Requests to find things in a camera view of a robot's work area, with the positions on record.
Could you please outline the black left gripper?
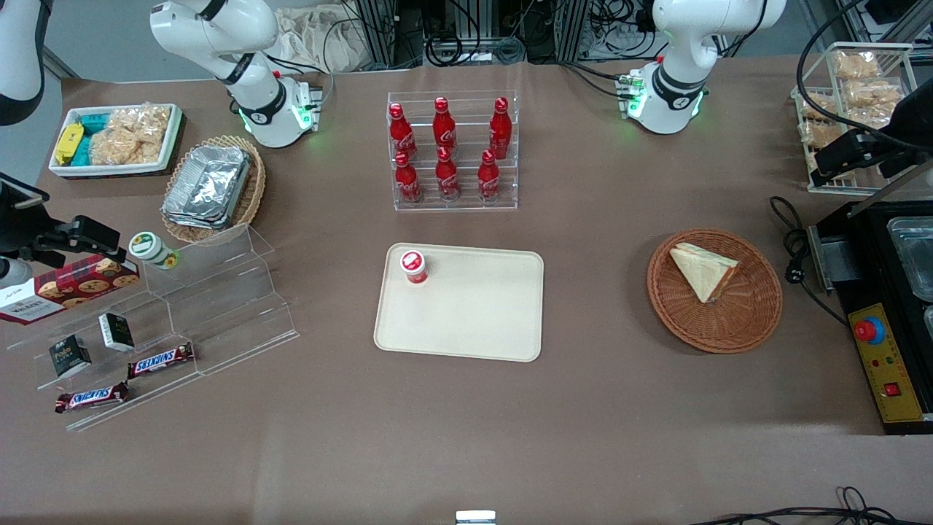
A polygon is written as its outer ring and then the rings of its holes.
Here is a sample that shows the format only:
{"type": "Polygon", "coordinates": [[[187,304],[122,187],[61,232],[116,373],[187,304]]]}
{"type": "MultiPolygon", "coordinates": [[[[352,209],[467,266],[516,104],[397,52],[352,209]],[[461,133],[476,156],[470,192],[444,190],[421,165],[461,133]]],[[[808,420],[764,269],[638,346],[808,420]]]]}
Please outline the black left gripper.
{"type": "Polygon", "coordinates": [[[829,182],[847,172],[877,163],[880,163],[879,171],[884,179],[892,179],[930,160],[932,79],[897,103],[882,133],[889,139],[880,142],[871,133],[847,131],[820,149],[814,156],[817,182],[829,182]]]}

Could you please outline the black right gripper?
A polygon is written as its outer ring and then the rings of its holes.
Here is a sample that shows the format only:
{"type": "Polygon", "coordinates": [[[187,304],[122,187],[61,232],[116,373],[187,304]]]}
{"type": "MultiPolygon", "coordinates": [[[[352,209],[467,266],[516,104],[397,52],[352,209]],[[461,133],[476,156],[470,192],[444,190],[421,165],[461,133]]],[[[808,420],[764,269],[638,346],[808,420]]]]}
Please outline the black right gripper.
{"type": "Polygon", "coordinates": [[[89,217],[74,217],[47,232],[49,193],[11,176],[2,176],[1,253],[49,267],[63,267],[59,252],[120,256],[120,233],[89,217]]]}

